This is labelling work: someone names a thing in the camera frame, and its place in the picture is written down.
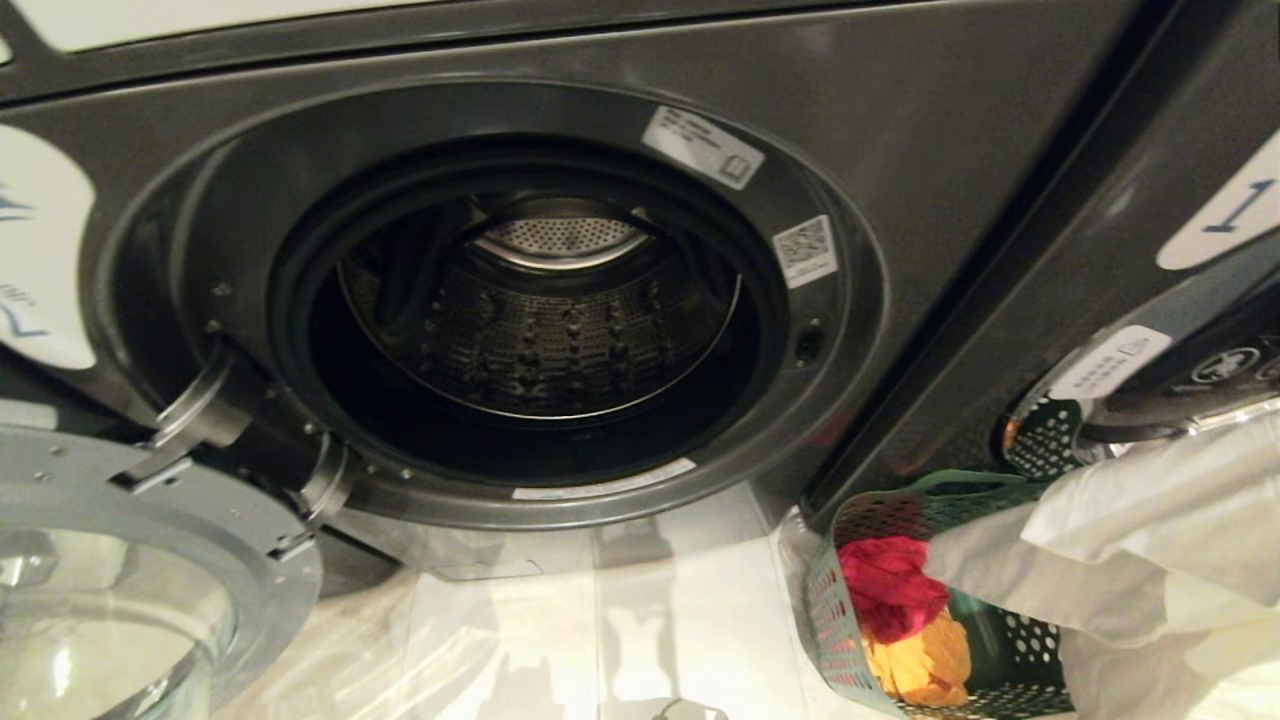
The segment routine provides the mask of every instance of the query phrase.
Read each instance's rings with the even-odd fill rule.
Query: qr code sticker
[[[788,288],[797,288],[840,269],[831,237],[831,218],[827,215],[780,232],[773,236],[773,247]]]

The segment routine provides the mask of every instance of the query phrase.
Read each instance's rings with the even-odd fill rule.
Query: white tile
[[[589,573],[444,583],[424,575],[406,720],[591,720],[596,635]]]
[[[804,696],[767,538],[600,571],[602,720],[714,711],[801,720]]]

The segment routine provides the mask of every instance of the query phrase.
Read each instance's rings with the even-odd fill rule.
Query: clothing
[[[964,626],[942,614],[908,639],[884,644],[863,633],[872,674],[884,693],[911,705],[969,702],[964,682],[973,670]]]
[[[924,575],[929,544],[868,538],[840,548],[840,566],[864,633],[895,643],[923,630],[947,606],[947,587]]]

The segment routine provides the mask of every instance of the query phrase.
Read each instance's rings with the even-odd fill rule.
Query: white label
[[[613,495],[616,492],[626,492],[657,484],[676,475],[682,475],[696,466],[698,464],[692,460],[681,457],[680,460],[672,460],[660,468],[654,468],[648,473],[640,473],[630,478],[609,480],[595,486],[575,486],[568,488],[516,488],[516,492],[511,493],[511,497],[512,500],[576,500],[580,497],[599,497],[602,495]]]
[[[14,0],[49,45],[91,50],[266,20],[419,5],[433,0]]]
[[[93,184],[23,129],[0,126],[0,342],[55,368],[91,368],[78,277]]]
[[[1050,388],[1053,400],[1091,400],[1115,392],[1169,347],[1172,338],[1143,325],[1120,328],[1076,360]]]
[[[1194,268],[1280,225],[1280,132],[1156,255],[1166,270]]]
[[[658,108],[649,120],[644,143],[733,190],[746,187],[755,170],[764,164],[764,152],[710,120],[666,105]]]
[[[782,264],[782,277],[792,290],[840,269],[831,218],[827,215],[818,215],[773,236],[773,249]]]

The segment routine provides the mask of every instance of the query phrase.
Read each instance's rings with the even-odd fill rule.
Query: washing machine
[[[172,652],[97,710],[198,708],[297,630],[321,528],[458,580],[769,530],[1140,9],[0,1],[24,652],[125,598]]]
[[[1179,4],[806,497],[946,468],[1043,487],[1280,395],[1280,6]]]

